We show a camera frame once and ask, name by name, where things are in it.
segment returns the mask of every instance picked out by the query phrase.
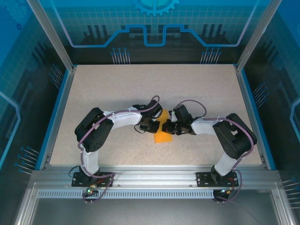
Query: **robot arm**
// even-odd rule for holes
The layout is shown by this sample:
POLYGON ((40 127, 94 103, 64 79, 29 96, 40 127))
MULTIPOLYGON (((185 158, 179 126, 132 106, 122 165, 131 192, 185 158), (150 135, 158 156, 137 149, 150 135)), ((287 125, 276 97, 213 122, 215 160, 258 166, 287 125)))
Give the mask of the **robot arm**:
POLYGON ((178 105, 169 111, 171 119, 168 119, 163 124, 162 129, 169 134, 191 134, 191 135, 217 135, 224 153, 219 161, 211 169, 211 178, 216 184, 238 163, 240 157, 251 149, 251 142, 249 137, 233 123, 240 125, 250 136, 253 144, 257 140, 252 131, 239 118, 238 115, 232 113, 226 117, 227 120, 206 120, 202 117, 193 118, 188 113, 184 105, 178 105))
POLYGON ((157 104, 149 111, 139 112, 153 107, 156 103, 156 100, 152 100, 148 105, 133 105, 129 109, 124 110, 125 112, 116 115, 113 112, 103 112, 99 108, 93 108, 75 129, 78 142, 101 118, 111 113, 113 116, 101 122, 82 142, 85 169, 94 175, 98 173, 98 150, 104 145, 111 130, 126 125, 135 125, 139 126, 140 130, 144 132, 156 133, 160 124, 159 121, 156 121, 156 118, 162 112, 162 107, 157 104))

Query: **gear logo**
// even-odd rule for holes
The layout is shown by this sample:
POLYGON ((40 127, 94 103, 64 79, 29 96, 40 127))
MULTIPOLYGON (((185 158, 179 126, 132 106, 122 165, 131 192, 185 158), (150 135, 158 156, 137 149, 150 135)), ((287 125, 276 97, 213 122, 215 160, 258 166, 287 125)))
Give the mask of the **gear logo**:
POLYGON ((26 0, 0 0, 0 6, 5 6, 11 17, 18 23, 27 15, 26 0))
POLYGON ((175 4, 179 0, 134 0, 135 8, 139 9, 141 13, 156 16, 157 14, 169 13, 169 9, 174 9, 175 4))

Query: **orange object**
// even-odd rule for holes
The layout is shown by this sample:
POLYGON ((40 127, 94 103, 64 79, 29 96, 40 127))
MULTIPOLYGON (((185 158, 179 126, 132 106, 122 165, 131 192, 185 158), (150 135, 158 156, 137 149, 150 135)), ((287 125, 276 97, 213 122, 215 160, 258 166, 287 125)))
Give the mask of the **orange object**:
POLYGON ((157 121, 160 121, 159 129, 154 134, 154 142, 155 143, 164 143, 164 142, 172 142, 173 138, 171 134, 167 134, 162 131, 163 124, 167 121, 169 118, 169 112, 168 110, 164 109, 163 113, 160 115, 159 118, 157 118, 157 121))

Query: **speckled tabletop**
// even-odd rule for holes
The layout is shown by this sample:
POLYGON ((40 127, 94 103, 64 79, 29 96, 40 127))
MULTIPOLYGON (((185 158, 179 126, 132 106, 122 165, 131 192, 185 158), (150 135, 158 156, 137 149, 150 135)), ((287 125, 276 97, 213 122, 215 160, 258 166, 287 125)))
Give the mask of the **speckled tabletop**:
MULTIPOLYGON (((249 118, 233 65, 79 65, 74 76, 50 165, 80 164, 74 130, 94 107, 103 111, 148 104, 161 97, 164 109, 184 99, 202 102, 206 118, 238 114, 249 118)), ((185 104, 193 117, 203 114, 196 103, 185 104)), ((100 165, 212 165, 223 153, 215 135, 173 136, 154 143, 154 135, 138 134, 133 126, 113 130, 100 149, 100 165)), ((257 147, 241 164, 260 165, 257 147)))

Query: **ventilation slot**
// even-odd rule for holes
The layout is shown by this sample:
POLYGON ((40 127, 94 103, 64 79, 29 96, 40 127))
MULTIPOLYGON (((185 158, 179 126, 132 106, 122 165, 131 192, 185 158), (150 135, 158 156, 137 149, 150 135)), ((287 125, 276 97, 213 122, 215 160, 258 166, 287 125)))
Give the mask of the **ventilation slot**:
MULTIPOLYGON (((39 190, 38 198, 81 199, 85 190, 39 190)), ((91 199, 98 198, 103 190, 91 199)), ((108 190, 104 199, 201 199, 213 198, 213 190, 108 190)))

